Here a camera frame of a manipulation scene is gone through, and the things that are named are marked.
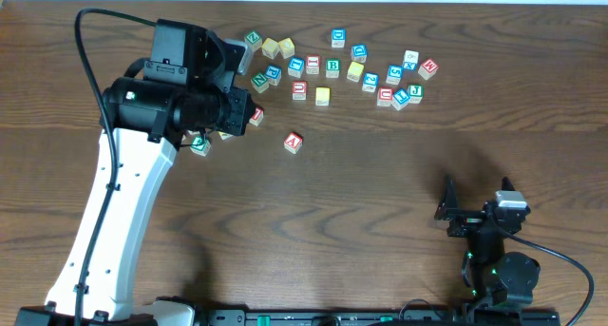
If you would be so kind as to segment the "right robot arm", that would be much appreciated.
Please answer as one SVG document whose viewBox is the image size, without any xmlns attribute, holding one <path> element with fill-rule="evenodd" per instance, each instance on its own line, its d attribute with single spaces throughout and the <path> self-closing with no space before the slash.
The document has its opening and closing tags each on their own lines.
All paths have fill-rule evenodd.
<svg viewBox="0 0 608 326">
<path fill-rule="evenodd" d="M 446 177 L 434 219 L 448 223 L 450 237 L 466 239 L 462 275 L 465 285 L 475 290 L 479 308 L 521 309 L 532 302 L 539 263 L 521 252 L 507 253 L 504 247 L 506 239 L 522 230 L 530 212 L 523 194 L 507 177 L 479 210 L 462 208 L 453 180 Z"/>
</svg>

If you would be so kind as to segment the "blue 2 block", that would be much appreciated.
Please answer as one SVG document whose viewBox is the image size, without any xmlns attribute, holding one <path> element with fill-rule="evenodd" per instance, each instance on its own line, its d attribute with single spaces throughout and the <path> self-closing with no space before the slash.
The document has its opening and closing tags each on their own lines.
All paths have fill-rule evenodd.
<svg viewBox="0 0 608 326">
<path fill-rule="evenodd" d="M 376 91 L 379 83 L 379 76 L 375 73 L 366 72 L 363 77 L 362 90 L 364 92 L 373 93 Z"/>
</svg>

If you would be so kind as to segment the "red I block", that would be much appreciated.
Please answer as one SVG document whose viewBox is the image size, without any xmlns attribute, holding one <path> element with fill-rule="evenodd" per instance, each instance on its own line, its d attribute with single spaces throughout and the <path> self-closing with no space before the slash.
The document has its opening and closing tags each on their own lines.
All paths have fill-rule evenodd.
<svg viewBox="0 0 608 326">
<path fill-rule="evenodd" d="M 311 54 L 306 57 L 306 73 L 309 75 L 317 75 L 320 71 L 321 57 L 317 54 Z"/>
</svg>

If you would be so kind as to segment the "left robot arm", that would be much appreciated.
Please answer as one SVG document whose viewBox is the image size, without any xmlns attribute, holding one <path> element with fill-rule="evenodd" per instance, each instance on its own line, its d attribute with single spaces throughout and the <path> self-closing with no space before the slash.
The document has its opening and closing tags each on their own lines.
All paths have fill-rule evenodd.
<svg viewBox="0 0 608 326">
<path fill-rule="evenodd" d="M 66 264 L 41 306 L 24 307 L 20 325 L 202 325 L 205 313 L 179 297 L 136 306 L 133 284 L 146 227 L 162 182 L 197 134 L 245 132 L 255 113 L 236 87 L 253 57 L 239 40 L 180 22 L 154 23 L 149 57 L 96 95 L 103 134 L 94 183 Z"/>
</svg>

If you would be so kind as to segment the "red A block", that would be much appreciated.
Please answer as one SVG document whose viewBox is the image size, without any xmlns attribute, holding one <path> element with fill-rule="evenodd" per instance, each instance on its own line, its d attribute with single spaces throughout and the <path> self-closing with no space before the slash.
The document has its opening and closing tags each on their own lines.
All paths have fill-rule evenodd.
<svg viewBox="0 0 608 326">
<path fill-rule="evenodd" d="M 296 154 L 303 145 L 303 138 L 295 132 L 291 132 L 284 141 L 284 148 Z"/>
</svg>

